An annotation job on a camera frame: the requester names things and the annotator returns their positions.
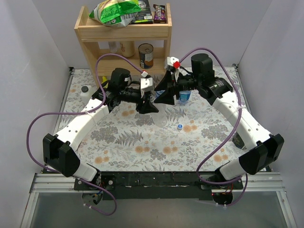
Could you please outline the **clear plastic bottle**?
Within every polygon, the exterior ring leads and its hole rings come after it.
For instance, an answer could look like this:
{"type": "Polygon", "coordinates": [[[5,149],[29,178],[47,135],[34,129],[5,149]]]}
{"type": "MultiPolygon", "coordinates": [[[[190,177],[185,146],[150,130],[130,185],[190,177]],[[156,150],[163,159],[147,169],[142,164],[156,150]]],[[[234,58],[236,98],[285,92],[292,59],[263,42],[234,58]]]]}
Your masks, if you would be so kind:
{"type": "Polygon", "coordinates": [[[159,112],[153,113],[153,116],[152,116],[153,121],[156,126],[164,127],[167,124],[167,117],[166,117],[166,112],[165,112],[166,105],[165,104],[155,104],[155,106],[157,107],[159,112]]]}

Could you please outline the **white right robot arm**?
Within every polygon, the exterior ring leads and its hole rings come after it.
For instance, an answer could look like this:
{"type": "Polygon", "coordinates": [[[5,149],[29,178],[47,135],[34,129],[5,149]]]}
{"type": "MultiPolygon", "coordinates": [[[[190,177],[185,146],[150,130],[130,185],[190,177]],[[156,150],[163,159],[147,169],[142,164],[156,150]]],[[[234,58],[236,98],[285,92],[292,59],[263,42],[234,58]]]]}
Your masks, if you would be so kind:
{"type": "Polygon", "coordinates": [[[156,86],[162,94],[156,103],[174,105],[180,92],[197,90],[199,95],[217,109],[234,127],[241,146],[248,151],[239,158],[218,167],[205,183],[227,188],[244,174],[254,175],[277,160],[284,144],[280,134],[273,135],[241,106],[239,93],[230,83],[215,76],[212,59],[204,53],[191,57],[192,72],[183,76],[180,62],[175,57],[165,60],[166,74],[156,86]]]}

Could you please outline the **blue label water bottle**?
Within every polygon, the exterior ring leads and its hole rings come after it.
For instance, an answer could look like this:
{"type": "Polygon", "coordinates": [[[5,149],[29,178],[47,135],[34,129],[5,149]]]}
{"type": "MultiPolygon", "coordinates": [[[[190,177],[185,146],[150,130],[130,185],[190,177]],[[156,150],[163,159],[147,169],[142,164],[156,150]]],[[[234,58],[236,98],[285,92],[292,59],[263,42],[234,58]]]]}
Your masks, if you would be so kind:
{"type": "Polygon", "coordinates": [[[191,91],[180,91],[179,92],[179,103],[185,105],[190,99],[191,91]]]}
{"type": "Polygon", "coordinates": [[[155,98],[158,98],[161,94],[163,94],[165,91],[164,90],[160,90],[160,91],[156,91],[155,92],[155,98]]]}

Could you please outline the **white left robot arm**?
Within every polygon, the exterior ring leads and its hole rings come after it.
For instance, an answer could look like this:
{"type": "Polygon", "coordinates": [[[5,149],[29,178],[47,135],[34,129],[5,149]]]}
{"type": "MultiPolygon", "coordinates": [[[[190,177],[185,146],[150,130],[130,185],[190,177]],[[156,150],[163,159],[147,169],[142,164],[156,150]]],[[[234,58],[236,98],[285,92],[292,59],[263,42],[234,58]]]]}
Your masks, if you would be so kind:
{"type": "Polygon", "coordinates": [[[121,102],[134,103],[141,114],[157,113],[159,110],[151,103],[150,95],[154,88],[153,78],[143,72],[138,89],[130,87],[131,73],[116,68],[107,87],[99,88],[85,105],[83,115],[76,116],[65,128],[55,135],[47,134],[43,139],[44,162],[66,177],[78,177],[85,185],[96,190],[101,178],[97,168],[79,159],[76,154],[80,143],[101,119],[121,102]]]}

